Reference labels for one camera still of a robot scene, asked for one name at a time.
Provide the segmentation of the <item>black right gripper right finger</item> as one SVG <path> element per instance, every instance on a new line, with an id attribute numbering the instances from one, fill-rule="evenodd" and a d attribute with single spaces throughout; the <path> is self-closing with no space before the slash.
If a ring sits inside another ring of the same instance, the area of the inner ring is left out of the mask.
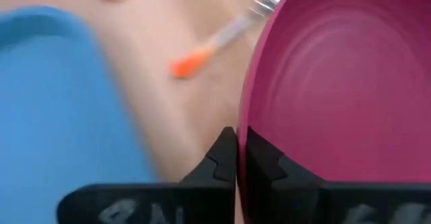
<path id="1" fill-rule="evenodd" d="M 327 181 L 252 128 L 245 160 L 250 224 L 431 224 L 431 184 Z"/>

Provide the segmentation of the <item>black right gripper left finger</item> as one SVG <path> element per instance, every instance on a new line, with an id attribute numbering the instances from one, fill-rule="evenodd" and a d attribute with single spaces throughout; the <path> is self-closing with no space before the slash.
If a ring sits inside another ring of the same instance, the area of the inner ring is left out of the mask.
<path id="1" fill-rule="evenodd" d="M 237 138 L 224 128 L 181 181 L 92 184 L 66 195 L 58 224 L 234 224 Z"/>

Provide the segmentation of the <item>pink bowl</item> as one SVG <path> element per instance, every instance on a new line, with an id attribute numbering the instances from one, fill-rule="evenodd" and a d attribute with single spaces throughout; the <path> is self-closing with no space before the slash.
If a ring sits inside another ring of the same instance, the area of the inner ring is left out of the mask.
<path id="1" fill-rule="evenodd" d="M 431 184 L 431 0 L 281 0 L 248 69 L 238 126 L 333 182 Z"/>

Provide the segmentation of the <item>silver fork with orange handle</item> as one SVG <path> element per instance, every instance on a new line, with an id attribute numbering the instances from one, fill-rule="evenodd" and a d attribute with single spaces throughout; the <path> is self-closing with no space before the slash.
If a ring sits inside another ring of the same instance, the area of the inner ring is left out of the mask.
<path id="1" fill-rule="evenodd" d="M 213 33 L 203 44 L 189 54 L 176 59 L 169 65 L 173 77 L 187 79 L 194 76 L 212 60 L 221 49 L 234 41 L 255 23 L 270 16 L 281 0 L 253 0 L 242 14 Z"/>

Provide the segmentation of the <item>blue plastic tray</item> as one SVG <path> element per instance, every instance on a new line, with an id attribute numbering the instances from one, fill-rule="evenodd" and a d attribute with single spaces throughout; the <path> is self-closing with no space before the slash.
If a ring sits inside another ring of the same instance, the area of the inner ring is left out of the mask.
<path id="1" fill-rule="evenodd" d="M 0 224 L 57 224 L 76 188 L 155 180 L 92 31 L 54 7 L 1 12 Z"/>

